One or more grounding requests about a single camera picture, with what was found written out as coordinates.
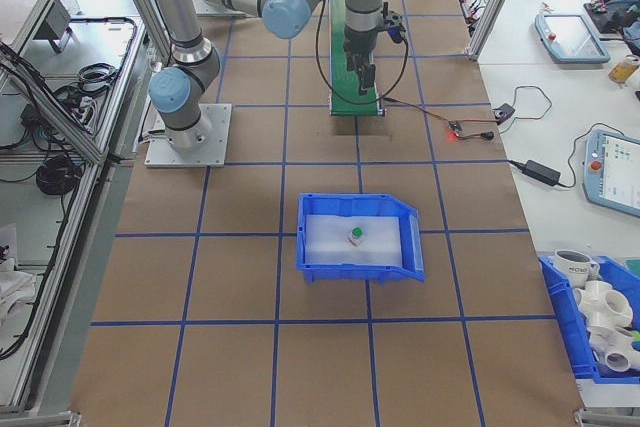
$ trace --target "touchscreen display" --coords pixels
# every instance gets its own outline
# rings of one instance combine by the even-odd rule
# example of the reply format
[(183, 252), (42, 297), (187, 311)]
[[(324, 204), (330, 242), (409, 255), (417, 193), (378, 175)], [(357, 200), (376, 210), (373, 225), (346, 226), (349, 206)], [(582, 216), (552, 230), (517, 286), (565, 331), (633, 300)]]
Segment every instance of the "touchscreen display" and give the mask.
[(640, 208), (640, 144), (605, 135), (602, 198)]
[(554, 44), (564, 56), (590, 58), (602, 55), (581, 17), (548, 16), (545, 21), (551, 32), (556, 34)]

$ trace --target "blue storage bin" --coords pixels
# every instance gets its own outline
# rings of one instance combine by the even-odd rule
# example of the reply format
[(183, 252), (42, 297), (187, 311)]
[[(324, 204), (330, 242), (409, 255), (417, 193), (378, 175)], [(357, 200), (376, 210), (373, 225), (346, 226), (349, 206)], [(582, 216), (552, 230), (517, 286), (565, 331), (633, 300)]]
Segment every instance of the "blue storage bin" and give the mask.
[[(633, 309), (632, 326), (640, 330), (640, 277), (608, 257), (595, 257), (600, 264), (600, 276), (613, 288), (621, 292)], [(553, 257), (540, 257), (544, 281), (551, 297), (553, 310), (560, 326), (564, 346), (576, 379), (592, 379), (598, 384), (640, 384), (640, 373), (636, 371), (613, 372), (596, 362), (585, 320), (573, 297), (567, 277), (553, 267)]]
[[(399, 225), (402, 266), (358, 265), (353, 263), (320, 264), (307, 259), (307, 216), (396, 217)], [(420, 245), (420, 228), (416, 209), (390, 195), (378, 194), (300, 194), (296, 267), (307, 282), (316, 279), (387, 280), (425, 279)]]

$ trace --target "white table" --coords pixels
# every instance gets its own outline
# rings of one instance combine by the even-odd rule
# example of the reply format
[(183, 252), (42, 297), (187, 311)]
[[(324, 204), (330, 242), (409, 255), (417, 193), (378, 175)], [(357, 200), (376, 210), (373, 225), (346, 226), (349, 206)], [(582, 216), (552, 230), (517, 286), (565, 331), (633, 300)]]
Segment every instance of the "white table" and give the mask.
[[(519, 85), (542, 88), (553, 102), (542, 120), (519, 120), (502, 141), (508, 158), (535, 160), (562, 173), (570, 183), (567, 158), (573, 139), (596, 122), (604, 122), (640, 138), (640, 74), (619, 86), (607, 77), (613, 66), (629, 53), (622, 42), (607, 42), (611, 61), (605, 65), (556, 64), (533, 27), (543, 3), (554, 13), (585, 13), (589, 0), (506, 0), (496, 25), (479, 57), (480, 70), (492, 106), (513, 102)], [(538, 116), (547, 103), (539, 92), (520, 90), (516, 115)], [(585, 139), (577, 144), (572, 165), (577, 186), (571, 190), (547, 187), (514, 170), (523, 210), (538, 252), (558, 248), (604, 254), (619, 260), (640, 257), (640, 218), (590, 204), (582, 189)], [(579, 380), (587, 407), (640, 405), (640, 386), (600, 385)]]

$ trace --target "white cloth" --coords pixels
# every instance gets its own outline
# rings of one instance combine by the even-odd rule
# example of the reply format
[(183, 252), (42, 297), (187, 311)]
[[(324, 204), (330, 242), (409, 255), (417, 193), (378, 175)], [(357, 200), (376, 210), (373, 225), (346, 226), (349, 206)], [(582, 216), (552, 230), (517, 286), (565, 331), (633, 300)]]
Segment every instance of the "white cloth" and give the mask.
[(0, 326), (36, 297), (36, 276), (26, 272), (0, 272)]

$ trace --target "green object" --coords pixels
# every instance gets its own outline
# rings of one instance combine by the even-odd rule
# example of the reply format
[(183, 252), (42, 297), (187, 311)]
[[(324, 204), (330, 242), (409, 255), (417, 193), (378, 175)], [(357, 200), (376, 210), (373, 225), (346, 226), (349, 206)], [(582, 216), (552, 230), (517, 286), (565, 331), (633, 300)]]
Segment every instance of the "green object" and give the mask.
[(640, 259), (629, 259), (626, 264), (631, 273), (640, 275)]
[(331, 18), (331, 86), (335, 92), (346, 99), (341, 99), (331, 92), (331, 115), (383, 115), (384, 109), (376, 102), (377, 89), (369, 89), (365, 95), (359, 95), (358, 76), (354, 71), (347, 71), (347, 56), (343, 49), (344, 0), (329, 0), (329, 16)]

